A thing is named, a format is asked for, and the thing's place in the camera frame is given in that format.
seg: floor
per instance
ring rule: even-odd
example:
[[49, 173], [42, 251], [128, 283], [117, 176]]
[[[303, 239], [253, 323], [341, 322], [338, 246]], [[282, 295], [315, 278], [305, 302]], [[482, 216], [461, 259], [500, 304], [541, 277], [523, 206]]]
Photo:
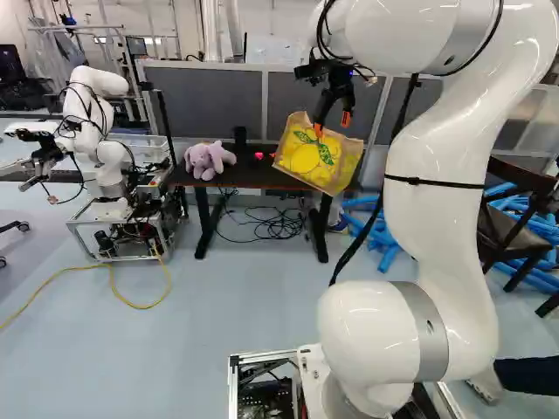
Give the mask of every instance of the floor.
[[[18, 151], [6, 148], [0, 144], [1, 160]], [[56, 185], [55, 193], [71, 196], [75, 188]], [[1, 321], [54, 272], [91, 261], [64, 224], [81, 202], [52, 207], [42, 189], [20, 193], [7, 182], [0, 182], [0, 196], [0, 224], [16, 217], [32, 227], [0, 236], [0, 254], [9, 261], [0, 271]], [[70, 272], [0, 333], [0, 417], [225, 418], [230, 354], [317, 341], [316, 301], [349, 237], [328, 237], [329, 264], [317, 262], [303, 237], [255, 244], [217, 238], [199, 261], [196, 208], [190, 219], [169, 261], [173, 290], [156, 308], [122, 304], [105, 270]], [[250, 236], [228, 219], [220, 229], [227, 237]], [[379, 260], [361, 249], [340, 278], [413, 280], [415, 262], [404, 254], [385, 275], [376, 271]], [[164, 286], [157, 263], [117, 264], [115, 272], [121, 292], [135, 302], [153, 300]], [[500, 356], [559, 352], [558, 320], [533, 313], [544, 296], [527, 287], [505, 294], [504, 275], [491, 271], [487, 278], [500, 317]], [[545, 419], [559, 411], [554, 398], [514, 394], [489, 408], [465, 384], [450, 387], [468, 418]]]

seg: pink stuffed elephant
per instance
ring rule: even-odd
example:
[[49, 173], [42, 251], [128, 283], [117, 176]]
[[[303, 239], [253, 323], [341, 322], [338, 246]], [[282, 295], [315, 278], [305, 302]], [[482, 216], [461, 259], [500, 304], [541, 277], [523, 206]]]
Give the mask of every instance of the pink stuffed elephant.
[[231, 165], [237, 162], [237, 156], [221, 146], [221, 141], [213, 144], [200, 142], [195, 146], [188, 147], [184, 153], [186, 171], [194, 169], [192, 175], [195, 179], [202, 178], [209, 181], [216, 173], [224, 173], [224, 162]]

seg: sneaker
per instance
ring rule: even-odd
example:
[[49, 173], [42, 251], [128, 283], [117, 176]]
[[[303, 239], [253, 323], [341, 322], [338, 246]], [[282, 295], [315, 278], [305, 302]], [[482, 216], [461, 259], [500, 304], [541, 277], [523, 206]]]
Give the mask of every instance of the sneaker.
[[504, 388], [500, 384], [499, 377], [495, 373], [493, 365], [469, 380], [466, 380], [466, 384], [490, 406], [499, 403], [504, 393]]
[[328, 226], [328, 231], [330, 233], [346, 233], [348, 232], [348, 222], [341, 216], [340, 221]]

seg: gray partition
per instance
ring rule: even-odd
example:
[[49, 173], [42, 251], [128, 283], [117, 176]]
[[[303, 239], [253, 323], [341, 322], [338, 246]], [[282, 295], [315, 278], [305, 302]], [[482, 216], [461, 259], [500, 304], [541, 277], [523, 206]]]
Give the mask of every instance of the gray partition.
[[[245, 125], [249, 139], [275, 142], [287, 116], [297, 110], [313, 112], [321, 94], [321, 86], [296, 81], [293, 69], [285, 65], [147, 61], [139, 62], [138, 73], [163, 90], [176, 137], [228, 139], [234, 126]], [[361, 172], [365, 188], [376, 188], [383, 179], [386, 145], [408, 80], [379, 77], [377, 84], [366, 87], [355, 78], [357, 106], [352, 126], [347, 130], [340, 127], [341, 104], [328, 116], [329, 127], [371, 141]], [[442, 92], [441, 79], [425, 76], [420, 81], [406, 123], [429, 109]], [[152, 126], [159, 119], [151, 109]], [[559, 151], [558, 121], [559, 87], [538, 85], [509, 115], [493, 151], [542, 171]]]
[[[375, 138], [375, 144], [386, 145], [392, 137], [392, 128], [396, 122], [402, 103], [404, 102], [405, 92], [408, 88], [407, 78], [395, 77], [392, 80], [390, 94], [386, 107], [384, 108], [381, 125]], [[410, 104], [406, 113], [405, 125], [411, 120], [415, 120], [421, 113], [429, 109], [440, 97], [442, 92], [442, 82], [437, 79], [421, 79], [421, 86], [418, 86], [411, 95]]]
[[[408, 80], [402, 77], [393, 79], [375, 144], [386, 145], [390, 142], [392, 128], [404, 101]], [[418, 86], [411, 95], [405, 125], [433, 106], [443, 90], [443, 82], [440, 79], [421, 79], [420, 81], [421, 86]], [[544, 98], [545, 92], [534, 90], [513, 110], [497, 137], [495, 149], [513, 150], [516, 147], [528, 123], [540, 109]]]
[[154, 88], [163, 91], [173, 135], [232, 138], [233, 127], [244, 126], [249, 139], [262, 137], [261, 72], [161, 67], [144, 70]]
[[[355, 102], [357, 107], [351, 125], [348, 128], [343, 128], [340, 125], [342, 103], [339, 101], [330, 111], [326, 119], [326, 127], [347, 137], [368, 141], [384, 82], [385, 78], [379, 77], [377, 83], [366, 86], [361, 77], [355, 76]], [[269, 72], [268, 140], [280, 139], [289, 114], [295, 111], [307, 111], [310, 117], [324, 86], [322, 84], [312, 87], [306, 81], [297, 81], [292, 72]]]

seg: caster wheel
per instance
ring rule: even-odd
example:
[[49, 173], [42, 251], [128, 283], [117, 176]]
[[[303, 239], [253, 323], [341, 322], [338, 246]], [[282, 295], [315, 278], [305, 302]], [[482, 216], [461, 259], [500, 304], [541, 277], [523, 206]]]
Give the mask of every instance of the caster wheel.
[[31, 227], [29, 226], [29, 223], [27, 223], [26, 221], [23, 221], [21, 224], [18, 225], [17, 229], [22, 231], [22, 232], [26, 232], [26, 231], [31, 230]]

